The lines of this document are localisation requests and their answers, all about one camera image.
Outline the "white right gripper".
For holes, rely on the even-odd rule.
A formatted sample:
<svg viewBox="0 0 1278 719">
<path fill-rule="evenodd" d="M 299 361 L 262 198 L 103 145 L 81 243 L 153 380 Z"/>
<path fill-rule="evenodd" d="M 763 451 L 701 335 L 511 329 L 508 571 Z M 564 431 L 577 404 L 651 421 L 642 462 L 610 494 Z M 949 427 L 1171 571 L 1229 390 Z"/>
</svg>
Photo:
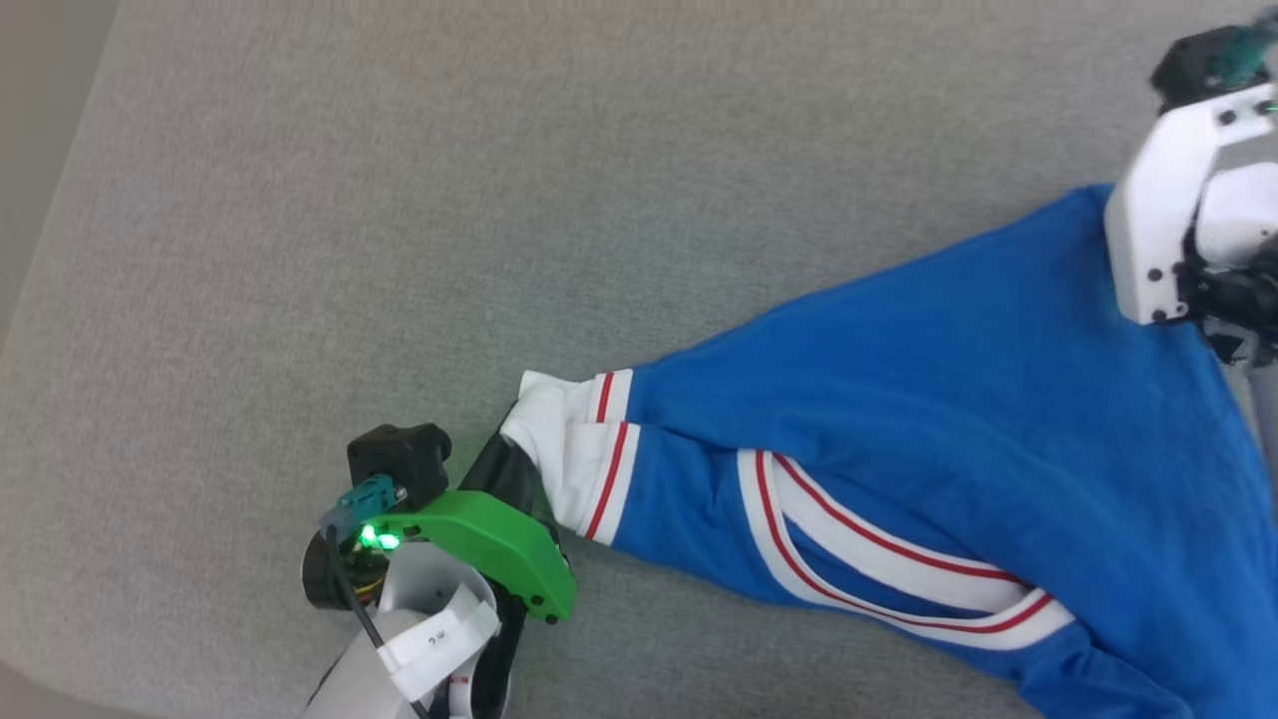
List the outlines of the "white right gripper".
<svg viewBox="0 0 1278 719">
<path fill-rule="evenodd" d="M 1275 88 L 1254 86 L 1169 109 L 1146 133 L 1105 202 L 1104 227 L 1114 296 L 1137 324 L 1181 319 L 1174 269 L 1189 268 L 1186 241 L 1197 232 L 1208 269 L 1240 269 L 1263 241 L 1274 211 L 1275 163 L 1215 172 L 1220 151 L 1275 132 Z"/>
</svg>

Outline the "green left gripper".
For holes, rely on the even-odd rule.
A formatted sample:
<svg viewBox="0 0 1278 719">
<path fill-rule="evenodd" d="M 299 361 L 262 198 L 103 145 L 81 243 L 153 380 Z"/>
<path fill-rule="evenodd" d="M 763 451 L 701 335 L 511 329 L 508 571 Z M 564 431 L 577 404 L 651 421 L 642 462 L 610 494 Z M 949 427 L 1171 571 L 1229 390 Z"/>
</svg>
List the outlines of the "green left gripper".
<svg viewBox="0 0 1278 719">
<path fill-rule="evenodd" d="M 541 470 L 512 438 L 495 430 L 461 480 L 417 511 L 381 513 L 359 529 L 360 547 L 396 556 L 428 541 L 524 602 L 530 617 L 567 622 L 578 582 L 561 549 Z"/>
</svg>

